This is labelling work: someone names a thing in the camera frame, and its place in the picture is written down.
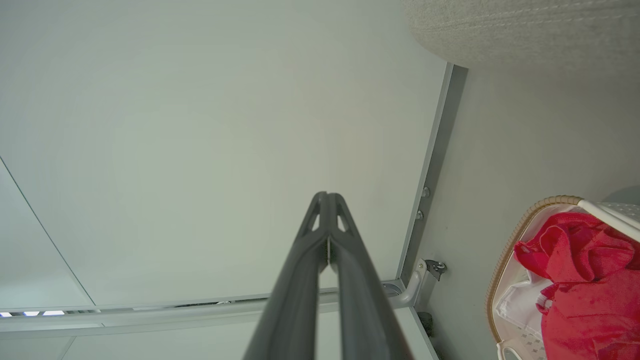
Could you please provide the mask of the small black caster wheel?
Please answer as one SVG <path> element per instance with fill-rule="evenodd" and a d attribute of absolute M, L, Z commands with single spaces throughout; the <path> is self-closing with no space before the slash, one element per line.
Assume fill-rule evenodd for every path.
<path fill-rule="evenodd" d="M 430 259 L 426 259 L 424 262 L 429 273 L 435 278 L 436 281 L 441 280 L 441 276 L 448 271 L 448 267 L 444 262 Z"/>

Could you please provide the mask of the red basketball jersey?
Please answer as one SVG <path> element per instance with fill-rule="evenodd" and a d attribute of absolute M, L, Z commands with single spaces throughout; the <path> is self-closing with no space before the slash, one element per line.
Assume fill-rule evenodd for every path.
<path fill-rule="evenodd" d="M 640 271 L 553 284 L 541 295 L 547 360 L 640 360 Z"/>

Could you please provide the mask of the grey metal partition frame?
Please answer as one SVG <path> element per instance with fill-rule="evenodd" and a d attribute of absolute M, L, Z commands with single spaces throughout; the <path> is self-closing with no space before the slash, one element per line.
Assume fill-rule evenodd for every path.
<path fill-rule="evenodd" d="M 462 93 L 464 73 L 448 64 L 422 171 L 422 194 L 410 223 L 398 277 L 406 287 L 421 259 L 419 238 L 430 208 L 429 196 L 450 139 L 454 98 Z M 16 316 L 0 320 L 0 360 L 233 360 L 242 358 L 266 298 L 210 301 L 149 309 L 101 312 L 60 311 L 57 316 Z M 394 309 L 414 357 L 439 360 L 413 307 Z"/>

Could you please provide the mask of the white cloth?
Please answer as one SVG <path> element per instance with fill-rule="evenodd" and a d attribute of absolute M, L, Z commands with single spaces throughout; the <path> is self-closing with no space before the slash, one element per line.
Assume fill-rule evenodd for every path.
<path fill-rule="evenodd" d="M 510 285 L 494 309 L 499 317 L 542 341 L 543 314 L 538 310 L 538 301 L 545 302 L 541 291 L 551 284 L 550 280 L 542 279 Z"/>

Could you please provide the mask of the light grey partition foot bracket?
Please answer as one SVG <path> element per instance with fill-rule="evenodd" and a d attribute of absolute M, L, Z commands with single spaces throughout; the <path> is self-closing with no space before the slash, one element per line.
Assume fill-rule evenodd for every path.
<path fill-rule="evenodd" d="M 402 287 L 403 283 L 400 279 L 382 283 L 382 289 L 393 309 L 414 307 L 416 305 L 425 276 L 429 272 L 428 270 L 425 260 L 418 259 L 407 286 Z"/>

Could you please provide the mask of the red garment white trim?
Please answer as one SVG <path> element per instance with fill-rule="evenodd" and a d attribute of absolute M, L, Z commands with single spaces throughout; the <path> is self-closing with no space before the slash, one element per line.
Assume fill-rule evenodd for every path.
<path fill-rule="evenodd" d="M 514 245 L 525 269 L 553 283 L 591 283 L 618 271 L 640 271 L 640 243 L 592 214 L 550 216 L 535 236 Z"/>

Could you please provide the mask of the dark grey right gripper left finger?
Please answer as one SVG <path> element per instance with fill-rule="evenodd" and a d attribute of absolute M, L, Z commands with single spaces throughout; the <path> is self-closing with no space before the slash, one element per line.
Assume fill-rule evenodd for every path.
<path fill-rule="evenodd" d="M 329 194 L 321 191 L 311 199 L 242 360 L 314 360 L 328 221 Z"/>

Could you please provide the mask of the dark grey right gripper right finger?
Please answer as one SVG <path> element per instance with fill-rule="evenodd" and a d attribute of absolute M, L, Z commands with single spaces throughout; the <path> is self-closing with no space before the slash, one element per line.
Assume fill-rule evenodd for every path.
<path fill-rule="evenodd" d="M 330 193 L 329 251 L 338 278 L 342 360 L 414 360 L 345 198 Z"/>

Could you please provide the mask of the grey fabric ottoman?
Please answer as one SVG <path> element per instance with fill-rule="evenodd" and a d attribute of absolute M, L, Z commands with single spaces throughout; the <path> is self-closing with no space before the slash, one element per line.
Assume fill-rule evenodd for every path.
<path fill-rule="evenodd" d="M 401 0 L 426 50 L 465 68 L 632 69 L 640 0 Z"/>

